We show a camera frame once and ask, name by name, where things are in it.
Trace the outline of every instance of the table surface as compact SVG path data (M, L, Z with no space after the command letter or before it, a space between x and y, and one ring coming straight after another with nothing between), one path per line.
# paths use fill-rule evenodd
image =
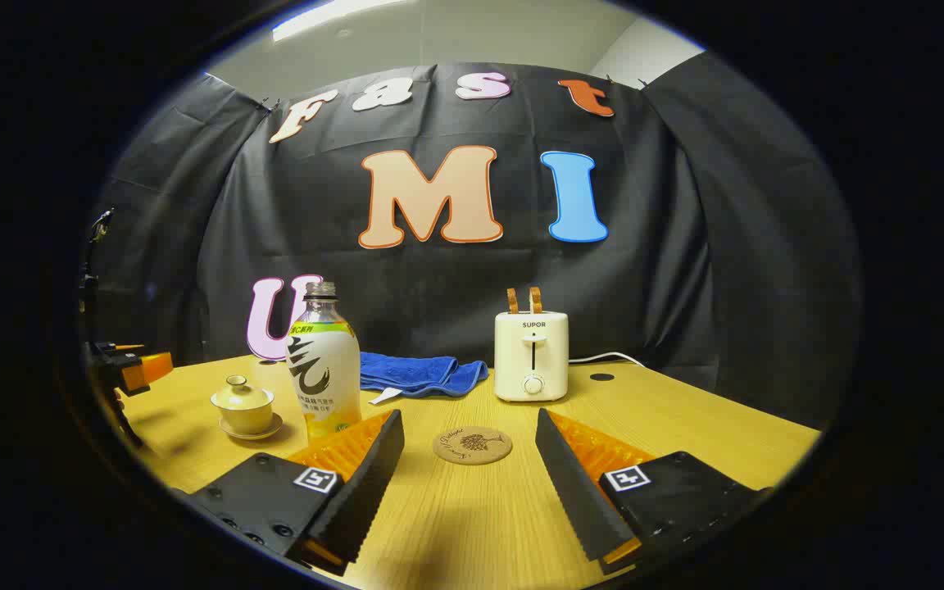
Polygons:
M126 415L146 443L138 453L167 485L195 492L252 453L285 458L306 445L300 402L285 363L252 356L177 367L150 392L125 398ZM610 373L611 381L589 378ZM210 395L229 374L275 393L278 433L241 441L218 427ZM591 586L604 576L574 536L534 444L540 407L567 415L653 456L692 453L753 489L775 485L818 436L774 415L693 388L629 362L571 365L566 397L514 403L494 396L493 372L460 399L393 398L379 406L360 393L363 418L403 411L406 445L374 523L349 564L347 585L378 588L536 588ZM432 452L432 437L457 426L509 434L509 456L456 465Z

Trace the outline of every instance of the toaster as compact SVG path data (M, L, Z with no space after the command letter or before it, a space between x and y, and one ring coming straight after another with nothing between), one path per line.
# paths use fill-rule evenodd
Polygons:
M565 396L569 347L566 314L497 314L494 393L507 401L550 401Z

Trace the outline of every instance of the power cord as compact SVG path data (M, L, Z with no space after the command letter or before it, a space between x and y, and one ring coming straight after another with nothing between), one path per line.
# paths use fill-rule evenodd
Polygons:
M585 358L572 358L570 359L570 361L567 361L567 362L589 362L591 360L596 360L598 358L604 358L604 357L621 357L623 359L630 360L636 363L636 365L643 366L642 362L630 357L629 355L623 355L621 354L621 352L603 352L602 355L595 355L593 357L585 357Z

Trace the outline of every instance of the saucer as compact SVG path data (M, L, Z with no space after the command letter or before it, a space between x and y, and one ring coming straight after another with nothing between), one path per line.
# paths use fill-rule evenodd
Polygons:
M276 414L276 412L272 412L272 424L269 426L269 429L265 430L263 433L256 434L233 433L232 429L230 429L228 426L228 422L225 422L224 418L218 420L217 425L220 426L220 429L224 430L225 433L227 433L230 437L236 437L237 439L244 441L257 441L260 439L266 439L272 436L272 434L279 432L279 429L282 427L282 417L281 415Z

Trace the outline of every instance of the blue towel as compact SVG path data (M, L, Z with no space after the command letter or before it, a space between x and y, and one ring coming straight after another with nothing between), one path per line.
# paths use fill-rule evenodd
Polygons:
M482 360L458 365L454 357L401 358L360 352L359 388L383 391L396 388L408 398L423 398L434 393L460 398L487 378L487 363Z

